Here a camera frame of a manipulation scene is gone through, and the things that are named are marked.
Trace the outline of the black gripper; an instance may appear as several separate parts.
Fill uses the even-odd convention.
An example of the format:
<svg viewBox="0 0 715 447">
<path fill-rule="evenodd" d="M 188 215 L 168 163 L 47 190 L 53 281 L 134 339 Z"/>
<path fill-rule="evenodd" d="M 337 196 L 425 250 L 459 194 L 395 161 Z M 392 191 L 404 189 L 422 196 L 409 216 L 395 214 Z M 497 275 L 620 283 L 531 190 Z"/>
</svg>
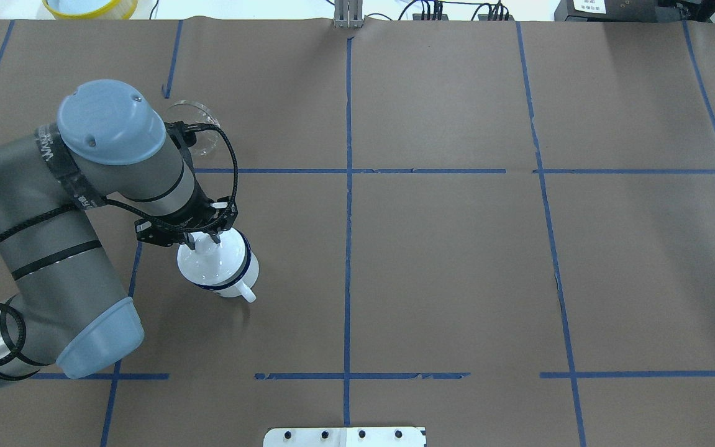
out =
<svg viewBox="0 0 715 447">
<path fill-rule="evenodd" d="M 195 189 L 189 201 L 171 215 L 171 224 L 196 231 L 184 231 L 184 245 L 190 251 L 196 249 L 196 232 L 209 235 L 216 245 L 221 243 L 220 234 L 229 231 L 234 224 L 234 205 L 232 196 L 224 196 L 213 201 L 202 189 Z"/>
</svg>

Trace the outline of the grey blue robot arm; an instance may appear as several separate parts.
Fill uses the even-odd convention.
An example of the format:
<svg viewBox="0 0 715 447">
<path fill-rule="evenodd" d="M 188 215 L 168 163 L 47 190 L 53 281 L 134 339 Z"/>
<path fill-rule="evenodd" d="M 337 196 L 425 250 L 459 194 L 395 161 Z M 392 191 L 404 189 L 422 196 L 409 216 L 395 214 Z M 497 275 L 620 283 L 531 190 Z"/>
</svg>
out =
<svg viewBox="0 0 715 447">
<path fill-rule="evenodd" d="M 138 215 L 139 241 L 218 235 L 235 195 L 207 197 L 189 149 L 218 125 L 165 122 L 134 87 L 100 79 L 63 99 L 55 122 L 0 145 L 0 255 L 17 294 L 0 302 L 0 388 L 56 365 L 70 379 L 135 351 L 144 330 L 88 210 Z"/>
</svg>

